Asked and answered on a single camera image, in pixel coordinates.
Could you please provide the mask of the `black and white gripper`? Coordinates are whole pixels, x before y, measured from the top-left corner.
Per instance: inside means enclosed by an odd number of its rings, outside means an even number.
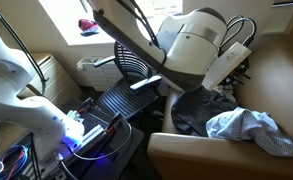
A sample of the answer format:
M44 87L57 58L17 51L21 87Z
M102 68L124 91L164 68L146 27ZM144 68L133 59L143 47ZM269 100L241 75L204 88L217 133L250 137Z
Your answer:
M237 83L243 85L244 82L240 79L240 77L244 77L248 80L251 79L251 77L246 74L249 68L249 58L245 58L230 74L228 74L220 82L220 85L234 85Z

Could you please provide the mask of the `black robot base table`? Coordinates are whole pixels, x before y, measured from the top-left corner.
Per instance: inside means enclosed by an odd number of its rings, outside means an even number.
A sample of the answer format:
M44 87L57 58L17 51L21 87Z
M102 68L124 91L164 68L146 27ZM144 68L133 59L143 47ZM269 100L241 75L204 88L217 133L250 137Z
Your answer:
M144 134L124 120L107 133L112 117L98 108L86 106L79 115L83 119L85 135L78 147L68 146L49 166L31 160L30 137L22 141L27 149L17 163L12 180L118 180L127 163L142 142Z

